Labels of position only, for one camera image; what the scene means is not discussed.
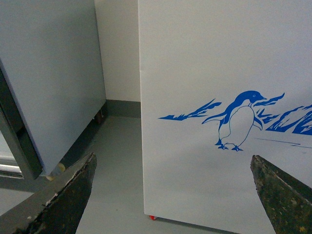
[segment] white wall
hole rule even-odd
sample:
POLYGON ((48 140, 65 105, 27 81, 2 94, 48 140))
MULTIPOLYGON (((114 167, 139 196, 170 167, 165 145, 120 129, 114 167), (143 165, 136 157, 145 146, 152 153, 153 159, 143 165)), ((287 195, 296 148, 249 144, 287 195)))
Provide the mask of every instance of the white wall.
POLYGON ((137 0, 95 0, 107 99, 140 101, 137 0))

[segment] blue penguin graphic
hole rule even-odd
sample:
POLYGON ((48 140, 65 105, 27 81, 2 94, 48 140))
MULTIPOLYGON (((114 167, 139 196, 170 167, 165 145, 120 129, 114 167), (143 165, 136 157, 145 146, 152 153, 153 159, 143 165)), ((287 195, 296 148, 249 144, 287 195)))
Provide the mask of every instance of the blue penguin graphic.
POLYGON ((215 145, 219 149, 228 150, 226 145, 232 144, 232 150, 242 151, 240 145, 246 140, 252 126, 262 130, 262 121, 256 117, 252 104, 259 100, 265 100, 257 91, 246 91, 239 94, 236 99, 225 109, 224 112, 210 116, 202 122, 218 120, 219 124, 219 140, 215 145), (233 131, 231 126, 240 126, 239 131, 233 131))

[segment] gray floor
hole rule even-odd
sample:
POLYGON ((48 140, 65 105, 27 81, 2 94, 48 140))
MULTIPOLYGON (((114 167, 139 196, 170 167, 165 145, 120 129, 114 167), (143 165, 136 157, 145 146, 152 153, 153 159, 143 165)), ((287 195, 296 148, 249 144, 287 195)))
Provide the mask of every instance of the gray floor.
MULTIPOLYGON (((81 155, 95 152, 97 169, 77 234, 223 233, 161 218, 152 221, 144 214, 139 118, 108 117, 100 128, 89 132, 85 142, 80 138, 78 145, 81 155)), ((31 194, 2 186, 0 214, 31 194)))

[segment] penguin feet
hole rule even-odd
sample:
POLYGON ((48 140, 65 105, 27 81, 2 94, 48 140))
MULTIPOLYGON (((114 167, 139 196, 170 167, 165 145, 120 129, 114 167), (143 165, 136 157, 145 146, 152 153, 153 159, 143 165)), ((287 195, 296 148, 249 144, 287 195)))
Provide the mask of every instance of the penguin feet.
POLYGON ((240 149, 237 145, 232 149, 232 150, 236 150, 236 151, 243 151, 242 149, 240 149))
POLYGON ((215 145, 222 145, 221 139, 219 139, 215 145))
POLYGON ((226 147, 225 145, 221 144, 218 149, 222 149, 222 150, 228 150, 229 148, 226 147))

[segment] blue line graphic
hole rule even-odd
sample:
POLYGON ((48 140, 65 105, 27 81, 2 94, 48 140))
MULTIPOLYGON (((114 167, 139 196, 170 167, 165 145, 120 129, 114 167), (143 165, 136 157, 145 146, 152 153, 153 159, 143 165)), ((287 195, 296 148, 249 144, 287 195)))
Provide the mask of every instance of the blue line graphic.
POLYGON ((262 139, 262 138, 256 138, 256 139, 258 139, 258 140, 274 141, 274 142, 280 142, 280 143, 287 143, 287 144, 291 144, 291 145, 294 146, 294 147, 312 149, 312 147, 301 146, 301 144, 299 144, 299 143, 293 143, 293 142, 287 142, 287 141, 280 141, 280 140, 262 139))

